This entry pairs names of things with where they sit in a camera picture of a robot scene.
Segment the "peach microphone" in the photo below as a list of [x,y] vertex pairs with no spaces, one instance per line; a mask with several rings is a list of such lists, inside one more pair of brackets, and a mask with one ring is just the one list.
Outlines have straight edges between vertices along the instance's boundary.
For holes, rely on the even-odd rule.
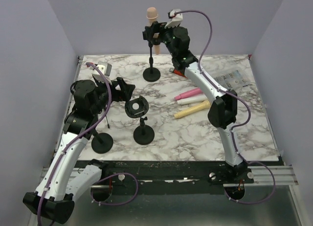
[[[149,7],[147,9],[147,19],[148,24],[147,26],[151,26],[153,22],[157,21],[158,18],[158,11],[155,7]],[[154,52],[156,55],[160,54],[160,45],[153,45]]]

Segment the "tall black round-base stand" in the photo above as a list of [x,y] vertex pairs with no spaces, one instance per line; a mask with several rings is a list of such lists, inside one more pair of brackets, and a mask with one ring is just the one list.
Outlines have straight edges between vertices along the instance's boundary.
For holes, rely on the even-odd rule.
[[[145,31],[143,31],[143,39],[145,40]],[[146,68],[143,72],[143,78],[147,82],[156,82],[160,79],[160,71],[156,67],[153,66],[153,44],[148,42],[149,47],[149,67]]]

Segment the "black shock-mount round-base stand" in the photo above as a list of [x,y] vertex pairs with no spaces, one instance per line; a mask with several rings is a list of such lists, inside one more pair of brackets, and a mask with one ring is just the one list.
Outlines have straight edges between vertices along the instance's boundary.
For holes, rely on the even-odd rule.
[[147,121],[148,118],[144,117],[144,115],[148,110],[149,103],[143,96],[139,96],[138,98],[125,103],[126,115],[134,119],[139,118],[139,126],[135,128],[133,138],[135,142],[140,145],[150,144],[155,137],[153,128],[145,124],[145,121]]

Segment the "black clip round-base stand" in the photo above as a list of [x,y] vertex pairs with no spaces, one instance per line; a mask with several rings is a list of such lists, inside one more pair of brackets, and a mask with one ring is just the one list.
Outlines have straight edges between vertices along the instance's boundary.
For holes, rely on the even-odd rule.
[[108,133],[93,132],[92,150],[98,154],[105,154],[113,147],[113,138]]

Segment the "pink microphone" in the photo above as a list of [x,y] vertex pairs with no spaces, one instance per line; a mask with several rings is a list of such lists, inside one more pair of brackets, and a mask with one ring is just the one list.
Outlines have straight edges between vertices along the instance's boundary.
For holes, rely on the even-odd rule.
[[178,101],[178,100],[185,99],[185,98],[189,98],[189,97],[192,97],[192,96],[201,94],[201,93],[202,93],[202,91],[201,91],[200,88],[195,88],[195,89],[192,89],[192,90],[183,92],[183,93],[181,93],[181,94],[175,96],[174,99],[175,99],[176,101]]

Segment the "white grey-headed microphone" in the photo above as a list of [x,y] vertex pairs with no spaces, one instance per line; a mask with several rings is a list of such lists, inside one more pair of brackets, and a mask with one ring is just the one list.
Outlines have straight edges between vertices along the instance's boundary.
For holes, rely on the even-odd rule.
[[188,97],[188,98],[185,98],[185,99],[178,100],[177,104],[179,104],[179,105],[187,105],[187,104],[203,102],[205,100],[207,100],[206,96],[200,95],[200,96]]

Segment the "beige microphone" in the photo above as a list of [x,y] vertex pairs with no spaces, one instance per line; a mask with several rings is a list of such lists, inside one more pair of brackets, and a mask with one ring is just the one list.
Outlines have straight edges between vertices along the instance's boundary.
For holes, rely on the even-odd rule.
[[182,118],[182,117],[188,116],[190,114],[194,114],[194,113],[197,113],[199,111],[209,109],[209,108],[210,108],[210,103],[208,100],[205,100],[198,105],[189,107],[188,109],[185,109],[183,111],[180,111],[180,112],[174,114],[174,118],[179,119],[179,118]]

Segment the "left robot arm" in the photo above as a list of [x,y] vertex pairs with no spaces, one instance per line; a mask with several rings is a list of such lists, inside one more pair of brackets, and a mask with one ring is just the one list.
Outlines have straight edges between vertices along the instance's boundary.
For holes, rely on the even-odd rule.
[[112,137],[95,130],[103,120],[99,114],[106,115],[113,101],[130,101],[134,90],[135,85],[127,84],[121,77],[108,85],[94,79],[78,80],[70,86],[75,104],[65,118],[57,153],[36,190],[23,198],[23,203],[37,215],[39,226],[42,218],[66,223],[83,193],[93,183],[104,184],[108,180],[107,170],[94,164],[74,179],[70,176],[91,136],[95,136],[97,144],[112,147]]

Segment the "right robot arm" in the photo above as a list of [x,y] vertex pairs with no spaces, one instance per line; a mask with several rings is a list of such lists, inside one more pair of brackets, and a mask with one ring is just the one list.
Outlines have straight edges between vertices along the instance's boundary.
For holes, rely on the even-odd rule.
[[225,162],[231,166],[225,170],[225,178],[235,183],[243,177],[244,159],[239,154],[235,133],[238,96],[218,84],[200,64],[200,60],[189,50],[190,38],[186,28],[167,28],[166,23],[153,22],[143,31],[143,39],[153,44],[165,44],[175,69],[190,79],[207,97],[211,107],[208,120],[217,128],[225,154]]

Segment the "clear plastic parts box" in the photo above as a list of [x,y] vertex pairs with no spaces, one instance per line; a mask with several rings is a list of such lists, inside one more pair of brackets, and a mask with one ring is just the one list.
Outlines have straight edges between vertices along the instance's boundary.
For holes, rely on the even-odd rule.
[[239,68],[219,71],[214,74],[213,78],[227,90],[236,90],[250,84],[247,75]]

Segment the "red handled adjustable wrench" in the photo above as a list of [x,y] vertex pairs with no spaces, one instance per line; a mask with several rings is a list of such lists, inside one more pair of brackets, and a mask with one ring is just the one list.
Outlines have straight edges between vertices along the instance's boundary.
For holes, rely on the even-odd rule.
[[181,77],[186,78],[186,76],[185,76],[183,73],[181,73],[179,70],[177,70],[177,69],[175,69],[175,68],[170,68],[169,71],[170,71],[171,73],[173,73],[173,74],[176,74],[176,75],[178,75],[178,76],[181,76]]

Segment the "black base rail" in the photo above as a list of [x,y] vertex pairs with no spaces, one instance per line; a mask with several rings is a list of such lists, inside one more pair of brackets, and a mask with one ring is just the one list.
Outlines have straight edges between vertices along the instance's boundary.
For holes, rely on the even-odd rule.
[[75,167],[85,168],[94,164],[102,170],[101,177],[115,173],[129,173],[120,181],[101,181],[95,187],[99,194],[107,193],[112,184],[112,194],[180,195],[180,194],[223,194],[225,186],[238,186],[254,182],[252,170],[246,164],[232,168],[224,161],[109,161],[92,159],[79,160]]

